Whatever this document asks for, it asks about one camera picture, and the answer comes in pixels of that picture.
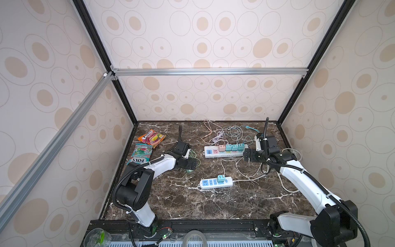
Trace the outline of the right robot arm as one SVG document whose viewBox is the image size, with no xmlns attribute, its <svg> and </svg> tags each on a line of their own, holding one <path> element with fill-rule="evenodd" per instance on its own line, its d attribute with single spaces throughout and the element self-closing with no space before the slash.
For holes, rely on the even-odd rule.
<svg viewBox="0 0 395 247">
<path fill-rule="evenodd" d="M 314 239 L 322 247 L 337 247 L 361 235 L 364 246 L 369 247 L 369 236 L 358 220 L 358 207 L 328 190 L 302 166 L 295 154 L 281 149 L 275 136 L 268 135 L 267 127 L 266 123 L 263 132 L 256 134 L 256 147 L 244 150 L 244 160 L 266 165 L 264 176 L 276 171 L 286 177 L 316 212 L 314 217 L 287 211 L 271 214 L 268 223 L 271 235 L 280 237 L 286 232 L 294 232 L 300 237 Z"/>
</svg>

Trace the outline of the teal charger cube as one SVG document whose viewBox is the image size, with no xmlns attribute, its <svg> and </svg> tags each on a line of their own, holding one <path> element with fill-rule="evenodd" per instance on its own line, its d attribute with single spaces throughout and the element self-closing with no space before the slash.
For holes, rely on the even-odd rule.
<svg viewBox="0 0 395 247">
<path fill-rule="evenodd" d="M 225 171 L 225 167 L 224 167 L 223 162 L 232 162 L 232 160 L 220 160 L 220 164 L 221 164 L 221 166 L 223 168 L 223 174 L 217 176 L 217 182 L 218 183 L 225 182 L 225 180 L 226 180 L 226 177 L 225 177 L 226 171 Z"/>
<path fill-rule="evenodd" d="M 225 151 L 232 151 L 232 145 L 231 144 L 225 145 Z"/>
</svg>

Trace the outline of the teal charger cube front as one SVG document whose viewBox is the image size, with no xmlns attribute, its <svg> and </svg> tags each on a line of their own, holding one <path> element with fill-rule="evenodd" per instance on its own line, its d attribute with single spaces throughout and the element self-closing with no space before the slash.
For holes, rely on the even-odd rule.
<svg viewBox="0 0 395 247">
<path fill-rule="evenodd" d="M 231 144 L 225 145 L 225 151 L 232 151 L 232 145 Z"/>
</svg>

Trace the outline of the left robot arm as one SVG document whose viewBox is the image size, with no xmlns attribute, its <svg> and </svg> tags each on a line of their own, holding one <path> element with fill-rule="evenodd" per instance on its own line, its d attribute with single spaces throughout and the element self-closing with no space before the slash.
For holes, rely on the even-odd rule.
<svg viewBox="0 0 395 247">
<path fill-rule="evenodd" d="M 197 161 L 189 157 L 191 145 L 182 141 L 182 129 L 180 125 L 177 142 L 160 157 L 143 164 L 128 163 L 112 192 L 113 204 L 132 214 L 136 223 L 152 232 L 157 227 L 157 216 L 148 203 L 153 180 L 170 170 L 197 168 Z"/>
</svg>

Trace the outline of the short blue power strip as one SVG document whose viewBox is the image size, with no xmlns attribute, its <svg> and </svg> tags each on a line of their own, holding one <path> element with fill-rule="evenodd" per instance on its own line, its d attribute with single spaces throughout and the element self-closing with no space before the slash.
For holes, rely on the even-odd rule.
<svg viewBox="0 0 395 247">
<path fill-rule="evenodd" d="M 203 190 L 216 189 L 216 188 L 226 188 L 233 187 L 234 181 L 232 177 L 225 177 L 225 180 L 219 182 L 217 178 L 202 179 L 200 181 L 199 187 Z"/>
</svg>

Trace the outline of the long multicolour power strip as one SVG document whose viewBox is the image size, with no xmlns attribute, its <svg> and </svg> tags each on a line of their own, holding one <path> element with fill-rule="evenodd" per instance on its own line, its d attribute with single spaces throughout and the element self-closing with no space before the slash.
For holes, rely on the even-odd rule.
<svg viewBox="0 0 395 247">
<path fill-rule="evenodd" d="M 220 152 L 217 146 L 205 146 L 203 154 L 205 158 L 222 158 L 222 157 L 241 157 L 243 156 L 244 150 L 248 148 L 248 145 L 245 145 L 241 151 L 222 151 Z"/>
</svg>

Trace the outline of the pink charger cube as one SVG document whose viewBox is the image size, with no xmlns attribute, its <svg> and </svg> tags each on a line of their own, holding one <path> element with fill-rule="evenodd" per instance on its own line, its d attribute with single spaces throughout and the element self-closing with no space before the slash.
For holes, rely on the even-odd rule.
<svg viewBox="0 0 395 247">
<path fill-rule="evenodd" d="M 201 140 L 210 146 L 217 146 L 220 152 L 225 151 L 228 140 L 225 137 L 223 127 L 210 120 L 205 120 L 203 124 L 208 129 L 208 134 L 203 136 Z"/>
</svg>

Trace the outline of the teal charger with white cable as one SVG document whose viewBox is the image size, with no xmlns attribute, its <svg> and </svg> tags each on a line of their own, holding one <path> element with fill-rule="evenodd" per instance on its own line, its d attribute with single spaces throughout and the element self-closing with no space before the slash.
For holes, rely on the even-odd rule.
<svg viewBox="0 0 395 247">
<path fill-rule="evenodd" d="M 225 135 L 230 137 L 236 143 L 232 145 L 232 151 L 239 150 L 239 141 L 242 140 L 243 130 L 240 126 L 226 126 L 224 127 Z"/>
</svg>

